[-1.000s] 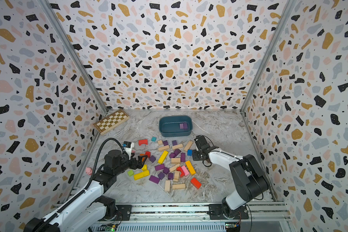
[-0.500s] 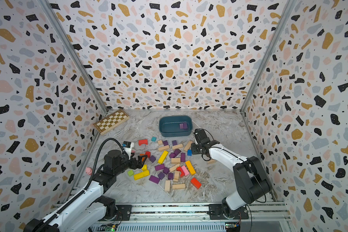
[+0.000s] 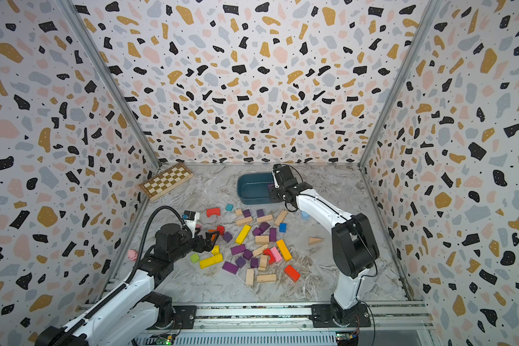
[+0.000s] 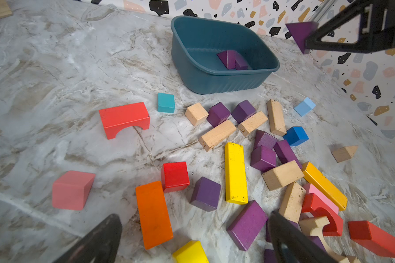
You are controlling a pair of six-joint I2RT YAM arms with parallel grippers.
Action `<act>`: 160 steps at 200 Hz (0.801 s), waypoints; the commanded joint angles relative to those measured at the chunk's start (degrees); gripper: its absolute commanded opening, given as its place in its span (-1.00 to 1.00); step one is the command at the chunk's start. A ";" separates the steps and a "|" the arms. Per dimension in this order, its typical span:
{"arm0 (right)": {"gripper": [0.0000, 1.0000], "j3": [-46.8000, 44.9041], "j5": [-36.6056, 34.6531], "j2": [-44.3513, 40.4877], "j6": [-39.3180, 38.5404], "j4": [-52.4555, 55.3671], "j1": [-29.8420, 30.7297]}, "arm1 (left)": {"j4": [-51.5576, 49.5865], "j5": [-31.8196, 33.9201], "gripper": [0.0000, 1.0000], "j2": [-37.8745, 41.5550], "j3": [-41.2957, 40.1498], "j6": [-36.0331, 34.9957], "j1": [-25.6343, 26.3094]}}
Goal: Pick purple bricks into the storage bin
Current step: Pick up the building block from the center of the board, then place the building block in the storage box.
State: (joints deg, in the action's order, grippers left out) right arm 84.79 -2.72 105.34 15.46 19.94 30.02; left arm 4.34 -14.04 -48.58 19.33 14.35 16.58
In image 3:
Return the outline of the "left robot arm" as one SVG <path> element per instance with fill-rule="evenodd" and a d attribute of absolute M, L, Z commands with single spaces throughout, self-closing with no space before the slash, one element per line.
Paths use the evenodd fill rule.
<path fill-rule="evenodd" d="M 172 298 L 157 288 L 174 270 L 174 264 L 190 253 L 210 252 L 220 232 L 195 232 L 196 220 L 174 213 L 176 223 L 167 223 L 155 233 L 155 242 L 146 249 L 140 244 L 133 269 L 92 308 L 63 327 L 50 326 L 36 345 L 123 345 L 150 327 L 160 329 L 184 326 L 177 317 Z"/>

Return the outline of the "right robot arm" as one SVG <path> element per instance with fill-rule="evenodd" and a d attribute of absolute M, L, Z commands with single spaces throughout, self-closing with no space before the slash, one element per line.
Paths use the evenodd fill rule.
<path fill-rule="evenodd" d="M 314 305 L 310 320 L 315 327 L 355 324 L 360 318 L 362 283 L 378 275 L 379 248 L 370 221 L 362 213 L 351 214 L 330 203 L 310 184 L 296 179 L 293 171 L 287 164 L 273 166 L 273 200 L 307 213 L 330 233 L 332 257 L 340 271 L 330 303 Z"/>

